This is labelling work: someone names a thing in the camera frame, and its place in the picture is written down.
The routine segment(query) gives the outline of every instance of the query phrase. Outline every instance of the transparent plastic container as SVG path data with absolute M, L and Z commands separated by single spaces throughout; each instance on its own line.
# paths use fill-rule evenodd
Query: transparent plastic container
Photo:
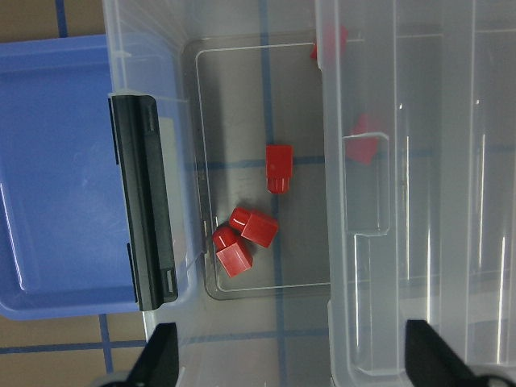
M 177 323 L 179 385 L 404 385 L 408 318 L 516 376 L 513 2 L 104 4 L 114 92 L 152 95 L 175 138 L 185 271 L 144 318 Z M 271 139 L 299 157 L 279 198 Z M 210 233 L 245 203 L 281 234 L 233 281 Z

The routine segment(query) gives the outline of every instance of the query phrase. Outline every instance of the blue tray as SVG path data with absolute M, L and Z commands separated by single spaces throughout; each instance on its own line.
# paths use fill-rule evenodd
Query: blue tray
M 137 310 L 105 36 L 0 44 L 0 314 Z

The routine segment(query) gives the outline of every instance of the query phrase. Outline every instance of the red plastic piece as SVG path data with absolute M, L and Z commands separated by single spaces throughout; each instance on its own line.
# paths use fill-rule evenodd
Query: red plastic piece
M 292 145 L 267 145 L 265 150 L 265 171 L 269 192 L 272 194 L 284 194 L 289 190 L 292 168 Z
M 366 114 L 361 114 L 358 123 L 352 129 L 352 135 L 369 133 L 371 129 L 370 119 Z M 359 163 L 370 165 L 378 151 L 378 138 L 349 139 L 346 141 L 346 157 Z
M 333 37 L 333 34 L 331 34 L 331 31 L 327 31 L 325 33 L 325 37 L 327 38 L 327 42 L 330 46 L 335 45 L 335 38 Z M 344 54 L 346 51 L 346 43 L 347 43 L 347 29 L 345 26 L 340 26 L 340 53 L 341 55 Z M 310 54 L 310 58 L 317 60 L 317 44 L 314 44 L 314 49 L 312 50 L 312 53 Z
M 219 227 L 212 235 L 218 260 L 229 277 L 234 277 L 252 267 L 252 255 L 243 239 L 228 226 Z
M 277 220 L 256 210 L 236 207 L 229 218 L 229 225 L 239 231 L 245 239 L 268 248 L 279 229 Z

